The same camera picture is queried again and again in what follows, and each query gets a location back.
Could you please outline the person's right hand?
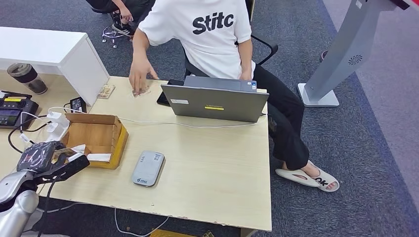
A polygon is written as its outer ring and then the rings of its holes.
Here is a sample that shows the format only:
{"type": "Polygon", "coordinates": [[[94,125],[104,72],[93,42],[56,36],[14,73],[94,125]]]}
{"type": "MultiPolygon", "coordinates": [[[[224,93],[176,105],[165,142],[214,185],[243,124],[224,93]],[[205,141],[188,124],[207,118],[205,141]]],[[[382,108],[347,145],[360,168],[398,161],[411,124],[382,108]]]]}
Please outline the person's right hand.
{"type": "Polygon", "coordinates": [[[159,79],[147,57],[133,57],[128,78],[134,97],[147,91],[148,85],[146,79],[148,75],[150,75],[153,79],[159,79]]]}

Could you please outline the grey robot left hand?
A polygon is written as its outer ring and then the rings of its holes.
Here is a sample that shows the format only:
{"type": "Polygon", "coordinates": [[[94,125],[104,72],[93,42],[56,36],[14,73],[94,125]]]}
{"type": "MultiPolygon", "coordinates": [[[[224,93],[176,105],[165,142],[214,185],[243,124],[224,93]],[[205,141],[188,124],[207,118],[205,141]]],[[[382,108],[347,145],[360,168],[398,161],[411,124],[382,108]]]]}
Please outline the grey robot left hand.
{"type": "Polygon", "coordinates": [[[77,152],[61,141],[40,142],[25,149],[19,159],[16,171],[31,171],[36,174],[50,171],[64,165],[77,152]]]}

